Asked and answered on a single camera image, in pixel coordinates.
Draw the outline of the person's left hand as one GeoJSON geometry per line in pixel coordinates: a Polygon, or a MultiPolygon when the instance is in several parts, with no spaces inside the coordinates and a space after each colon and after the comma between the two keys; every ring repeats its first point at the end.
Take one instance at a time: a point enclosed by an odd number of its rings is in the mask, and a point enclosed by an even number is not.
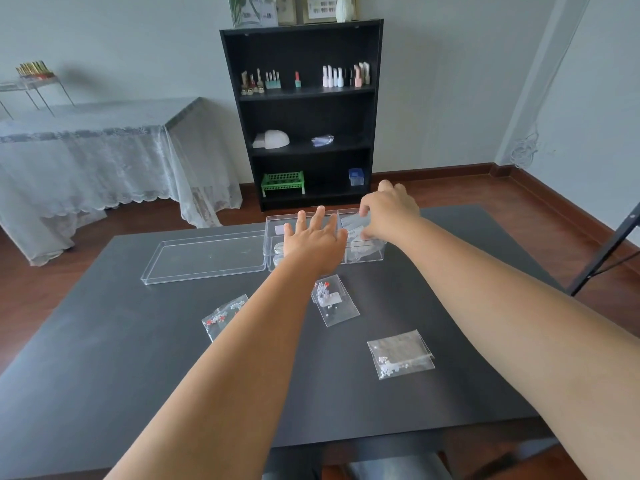
{"type": "Polygon", "coordinates": [[[346,246],[337,243],[337,216],[331,215],[324,229],[312,231],[312,217],[300,210],[295,225],[295,234],[284,239],[284,257],[279,267],[296,267],[315,278],[333,272],[340,265],[346,246]]]}

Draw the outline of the small clear plastic bag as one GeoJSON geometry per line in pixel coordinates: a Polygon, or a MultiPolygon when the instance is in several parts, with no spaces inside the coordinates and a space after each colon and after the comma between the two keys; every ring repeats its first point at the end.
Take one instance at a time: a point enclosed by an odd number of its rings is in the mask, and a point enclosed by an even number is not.
{"type": "Polygon", "coordinates": [[[348,242],[360,242],[365,241],[363,239],[364,228],[371,223],[371,216],[369,213],[362,216],[359,209],[345,209],[338,211],[339,221],[341,228],[344,228],[348,232],[348,242]]]}

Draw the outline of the person's left forearm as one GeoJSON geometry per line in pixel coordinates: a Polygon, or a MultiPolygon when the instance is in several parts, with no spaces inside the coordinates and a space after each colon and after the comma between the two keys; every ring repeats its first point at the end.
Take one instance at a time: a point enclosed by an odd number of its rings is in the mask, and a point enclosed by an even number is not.
{"type": "Polygon", "coordinates": [[[260,480],[312,288],[341,259],[285,257],[105,480],[260,480]]]}

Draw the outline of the person's right forearm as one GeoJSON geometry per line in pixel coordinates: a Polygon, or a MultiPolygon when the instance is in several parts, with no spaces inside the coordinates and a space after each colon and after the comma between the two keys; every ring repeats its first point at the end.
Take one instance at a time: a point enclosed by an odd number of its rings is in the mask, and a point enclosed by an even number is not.
{"type": "Polygon", "coordinates": [[[640,478],[640,339],[429,221],[386,237],[589,480],[640,478]]]}

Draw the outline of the clear plastic organizer box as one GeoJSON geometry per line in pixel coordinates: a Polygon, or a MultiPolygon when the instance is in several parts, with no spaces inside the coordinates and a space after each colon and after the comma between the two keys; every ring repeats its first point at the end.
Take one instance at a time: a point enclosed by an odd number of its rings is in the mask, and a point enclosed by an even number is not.
{"type": "MultiPolygon", "coordinates": [[[[372,262],[384,258],[385,241],[362,238],[364,228],[371,223],[370,214],[361,216],[358,208],[326,210],[322,226],[326,225],[331,215],[337,216],[336,229],[345,228],[348,232],[346,252],[341,264],[372,262]]],[[[284,225],[288,223],[294,230],[297,218],[297,214],[284,214],[266,218],[263,254],[268,271],[272,272],[284,256],[284,225]]]]}

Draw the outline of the clear bag with white label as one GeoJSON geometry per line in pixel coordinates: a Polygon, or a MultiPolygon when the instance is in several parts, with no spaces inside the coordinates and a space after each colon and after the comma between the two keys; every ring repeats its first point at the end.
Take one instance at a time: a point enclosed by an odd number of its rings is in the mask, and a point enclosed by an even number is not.
{"type": "Polygon", "coordinates": [[[360,312],[337,274],[315,282],[311,293],[327,328],[360,316],[360,312]]]}

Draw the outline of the clear plastic box lid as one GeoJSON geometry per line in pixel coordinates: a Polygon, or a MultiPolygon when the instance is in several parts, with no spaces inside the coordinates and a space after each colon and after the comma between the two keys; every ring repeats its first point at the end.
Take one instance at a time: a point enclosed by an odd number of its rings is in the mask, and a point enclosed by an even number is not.
{"type": "Polygon", "coordinates": [[[261,230],[162,241],[141,281],[153,285],[261,272],[266,268],[263,240],[261,230]]]}

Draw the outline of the white nail lamp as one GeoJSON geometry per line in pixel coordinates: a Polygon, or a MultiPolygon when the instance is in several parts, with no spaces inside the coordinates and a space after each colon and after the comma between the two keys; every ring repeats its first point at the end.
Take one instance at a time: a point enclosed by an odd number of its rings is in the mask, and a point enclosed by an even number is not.
{"type": "Polygon", "coordinates": [[[267,130],[258,133],[252,142],[253,149],[274,150],[290,144],[289,136],[281,130],[267,130]]]}

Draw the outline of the black bookshelf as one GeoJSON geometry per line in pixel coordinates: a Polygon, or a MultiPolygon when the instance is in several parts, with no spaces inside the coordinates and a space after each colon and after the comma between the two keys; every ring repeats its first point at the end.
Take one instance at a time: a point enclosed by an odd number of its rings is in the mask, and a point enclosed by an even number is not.
{"type": "Polygon", "coordinates": [[[358,203],[371,186],[378,90],[385,21],[315,23],[220,31],[244,144],[260,210],[298,209],[316,205],[358,203]],[[324,89],[322,67],[350,67],[368,62],[372,89],[324,89]],[[241,96],[241,73],[260,69],[279,73],[282,88],[263,95],[241,96]],[[302,87],[294,87],[300,72],[302,87]],[[253,149],[258,133],[281,130],[286,147],[253,149]],[[315,148],[313,137],[331,134],[329,146],[315,148]],[[352,187],[348,170],[362,168],[365,184],[352,187]],[[306,195],[299,189],[261,194],[265,173],[303,171],[306,195]]]}

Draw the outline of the clear bag with red beads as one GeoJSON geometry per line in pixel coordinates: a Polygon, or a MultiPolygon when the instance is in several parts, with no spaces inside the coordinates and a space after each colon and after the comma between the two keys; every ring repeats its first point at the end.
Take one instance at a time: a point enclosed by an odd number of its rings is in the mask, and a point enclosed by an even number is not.
{"type": "Polygon", "coordinates": [[[231,322],[247,300],[248,297],[244,294],[220,306],[215,309],[213,313],[202,319],[202,324],[212,342],[219,336],[220,332],[224,330],[228,323],[231,322]]]}

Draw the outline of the row of white nail polish bottles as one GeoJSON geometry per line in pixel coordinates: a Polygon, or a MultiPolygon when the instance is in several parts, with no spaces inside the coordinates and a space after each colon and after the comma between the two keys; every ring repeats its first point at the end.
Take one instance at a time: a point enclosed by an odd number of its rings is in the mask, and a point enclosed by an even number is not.
{"type": "Polygon", "coordinates": [[[321,85],[324,89],[372,89],[372,69],[368,62],[359,62],[350,67],[322,67],[321,85]]]}

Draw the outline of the group of brown nail polish bottles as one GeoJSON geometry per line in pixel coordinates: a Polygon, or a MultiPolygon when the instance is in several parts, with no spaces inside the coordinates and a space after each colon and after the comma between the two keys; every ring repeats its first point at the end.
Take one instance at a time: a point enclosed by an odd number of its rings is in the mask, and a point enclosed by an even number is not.
{"type": "Polygon", "coordinates": [[[260,69],[255,73],[244,71],[241,73],[241,96],[263,95],[266,92],[260,69]]]}

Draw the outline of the white lace tablecloth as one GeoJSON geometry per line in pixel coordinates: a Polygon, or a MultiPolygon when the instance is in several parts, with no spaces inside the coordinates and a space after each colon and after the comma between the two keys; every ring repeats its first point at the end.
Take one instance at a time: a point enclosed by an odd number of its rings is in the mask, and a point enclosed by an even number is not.
{"type": "Polygon", "coordinates": [[[236,172],[202,97],[55,106],[0,120],[0,228],[31,266],[74,247],[106,209],[158,199],[196,228],[240,208],[236,172]]]}

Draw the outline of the row of gold lipstick tubes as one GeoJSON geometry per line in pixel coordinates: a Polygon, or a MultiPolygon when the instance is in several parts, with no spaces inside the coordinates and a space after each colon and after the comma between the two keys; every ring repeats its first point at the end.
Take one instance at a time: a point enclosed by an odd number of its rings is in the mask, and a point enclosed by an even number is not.
{"type": "Polygon", "coordinates": [[[55,74],[42,61],[22,63],[15,69],[23,79],[44,80],[55,77],[55,74]]]}

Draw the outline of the wide picture frame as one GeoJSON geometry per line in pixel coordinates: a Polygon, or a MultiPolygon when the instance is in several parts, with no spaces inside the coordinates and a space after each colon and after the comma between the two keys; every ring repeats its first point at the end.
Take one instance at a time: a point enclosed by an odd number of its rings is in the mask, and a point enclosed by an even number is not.
{"type": "MultiPolygon", "coordinates": [[[[335,19],[336,0],[301,0],[303,23],[333,23],[335,19]]],[[[358,0],[356,1],[358,19],[358,0]]]]}

